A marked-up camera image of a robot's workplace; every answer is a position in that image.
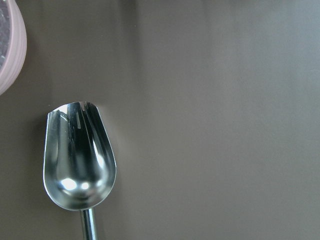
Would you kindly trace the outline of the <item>steel ice scoop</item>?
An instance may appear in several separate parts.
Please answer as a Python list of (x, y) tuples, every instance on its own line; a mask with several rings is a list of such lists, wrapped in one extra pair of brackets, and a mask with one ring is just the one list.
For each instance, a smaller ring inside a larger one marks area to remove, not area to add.
[(94, 207), (112, 191), (117, 165), (93, 103), (72, 102), (48, 113), (42, 173), (49, 198), (65, 210), (79, 211), (83, 238), (98, 239)]

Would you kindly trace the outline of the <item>pink ice bowl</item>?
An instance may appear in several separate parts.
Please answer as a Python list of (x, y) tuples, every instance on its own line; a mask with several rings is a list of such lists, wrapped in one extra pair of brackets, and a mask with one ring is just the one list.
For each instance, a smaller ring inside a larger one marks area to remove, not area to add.
[(14, 0), (0, 2), (0, 93), (17, 79), (27, 53), (27, 33), (22, 13)]

